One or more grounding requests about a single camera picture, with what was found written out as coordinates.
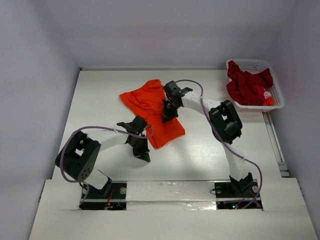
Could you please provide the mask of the orange t shirt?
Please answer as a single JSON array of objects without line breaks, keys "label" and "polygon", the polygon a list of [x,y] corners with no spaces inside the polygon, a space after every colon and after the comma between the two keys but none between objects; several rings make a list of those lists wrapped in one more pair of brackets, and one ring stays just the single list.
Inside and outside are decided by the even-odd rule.
[{"label": "orange t shirt", "polygon": [[136,116],[142,117],[152,129],[148,140],[155,149],[160,149],[172,140],[186,134],[184,127],[173,119],[163,123],[164,102],[166,99],[163,85],[159,79],[147,81],[142,87],[119,95],[123,104]]}]

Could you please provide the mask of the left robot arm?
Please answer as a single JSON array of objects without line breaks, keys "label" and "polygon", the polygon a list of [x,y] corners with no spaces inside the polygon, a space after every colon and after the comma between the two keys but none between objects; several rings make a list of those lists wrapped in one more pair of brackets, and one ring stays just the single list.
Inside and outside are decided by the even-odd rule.
[{"label": "left robot arm", "polygon": [[110,194],[112,180],[95,168],[100,152],[117,145],[132,147],[133,156],[150,162],[148,138],[144,132],[151,127],[140,116],[131,122],[119,122],[117,129],[86,126],[75,130],[55,158],[62,177],[72,183],[82,183],[101,198]]}]

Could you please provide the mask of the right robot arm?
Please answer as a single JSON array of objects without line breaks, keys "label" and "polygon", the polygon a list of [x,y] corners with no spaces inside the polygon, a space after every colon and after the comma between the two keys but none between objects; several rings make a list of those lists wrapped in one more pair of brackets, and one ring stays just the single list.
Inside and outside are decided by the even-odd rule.
[{"label": "right robot arm", "polygon": [[164,85],[165,93],[163,122],[169,122],[178,115],[179,108],[194,110],[205,116],[212,134],[223,146],[229,166],[230,190],[235,196],[242,196],[253,182],[252,174],[246,166],[242,151],[241,135],[243,124],[229,100],[222,102],[203,97],[203,86],[190,80],[200,87],[200,93],[190,87],[180,88],[179,81],[170,81]]}]

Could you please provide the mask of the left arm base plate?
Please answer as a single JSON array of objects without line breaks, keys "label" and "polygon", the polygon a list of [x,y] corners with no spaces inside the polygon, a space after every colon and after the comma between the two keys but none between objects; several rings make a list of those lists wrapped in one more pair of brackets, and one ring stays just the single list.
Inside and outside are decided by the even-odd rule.
[{"label": "left arm base plate", "polygon": [[87,196],[86,194],[86,189],[83,188],[79,204],[81,210],[124,211],[127,209],[126,181],[113,182],[105,196],[92,186],[89,187]]}]

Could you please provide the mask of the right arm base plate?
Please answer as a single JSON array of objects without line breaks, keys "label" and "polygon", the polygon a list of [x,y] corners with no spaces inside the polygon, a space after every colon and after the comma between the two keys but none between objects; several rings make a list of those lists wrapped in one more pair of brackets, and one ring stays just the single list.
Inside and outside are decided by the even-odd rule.
[{"label": "right arm base plate", "polygon": [[216,207],[218,210],[238,210],[243,209],[256,196],[259,187],[254,181],[243,192],[236,193],[230,182],[218,181],[214,183],[211,194],[215,195]]}]

